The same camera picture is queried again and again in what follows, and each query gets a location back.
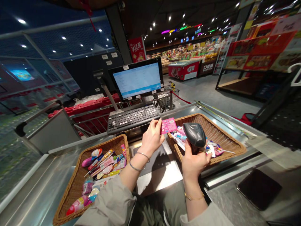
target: green pants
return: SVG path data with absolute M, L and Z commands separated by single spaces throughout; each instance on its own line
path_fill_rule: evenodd
M 129 225 L 165 226 L 165 221 L 159 212 L 160 209 L 163 209 L 169 225 L 180 226 L 180 215 L 187 214 L 183 181 L 171 185 L 166 191 L 162 206 L 154 205 L 153 202 L 148 202 L 147 199 L 139 195 L 135 196 L 137 201 Z

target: barcode scanner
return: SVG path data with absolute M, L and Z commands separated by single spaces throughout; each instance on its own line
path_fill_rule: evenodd
M 206 135 L 199 123 L 183 123 L 187 140 L 191 143 L 192 154 L 206 150 Z

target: keyboard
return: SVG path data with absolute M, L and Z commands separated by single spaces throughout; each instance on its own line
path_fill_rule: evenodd
M 159 118 L 160 114 L 153 104 L 125 111 L 109 116 L 107 133 L 108 135 L 117 134 Z

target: pink card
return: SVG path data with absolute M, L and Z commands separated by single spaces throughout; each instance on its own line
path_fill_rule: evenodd
M 174 118 L 162 120 L 161 134 L 169 133 L 177 130 L 177 125 Z

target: red banner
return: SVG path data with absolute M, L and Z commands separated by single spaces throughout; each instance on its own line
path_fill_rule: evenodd
M 142 37 L 128 40 L 133 58 L 133 63 L 144 61 L 146 59 L 144 41 Z

